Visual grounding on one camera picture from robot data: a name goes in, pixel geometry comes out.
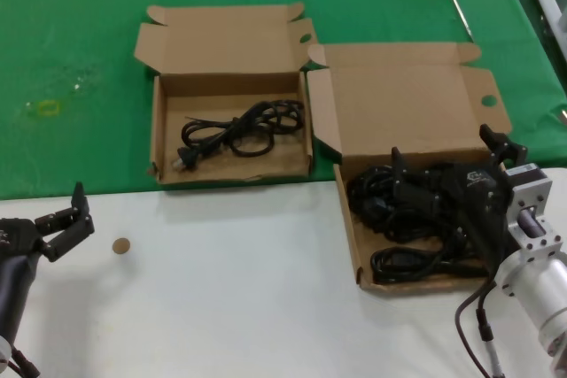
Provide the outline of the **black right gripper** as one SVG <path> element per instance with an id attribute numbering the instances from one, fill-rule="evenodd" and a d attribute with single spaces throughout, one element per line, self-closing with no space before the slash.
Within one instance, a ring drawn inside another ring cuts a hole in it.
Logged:
<path id="1" fill-rule="evenodd" d="M 505 133 L 494 132 L 487 124 L 480 126 L 479 136 L 490 151 L 488 161 L 446 161 L 436 165 L 436 170 L 440 172 L 440 187 L 455 208 L 457 223 L 488 273 L 495 274 L 507 249 L 509 191 L 503 180 L 504 163 L 512 167 L 524 165 L 527 148 L 512 142 Z M 394 198 L 423 214 L 439 214 L 436 175 L 427 169 L 410 170 L 397 147 L 392 148 L 391 160 Z"/>

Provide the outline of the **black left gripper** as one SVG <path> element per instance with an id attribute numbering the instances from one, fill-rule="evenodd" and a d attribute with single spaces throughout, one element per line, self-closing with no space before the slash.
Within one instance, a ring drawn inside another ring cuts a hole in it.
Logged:
<path id="1" fill-rule="evenodd" d="M 89 214 L 89 202 L 81 182 L 74 186 L 71 206 L 29 219 L 1 219 L 1 262 L 23 259 L 36 263 L 42 254 L 40 231 L 63 231 L 44 245 L 43 255 L 55 262 L 82 243 L 95 231 Z"/>

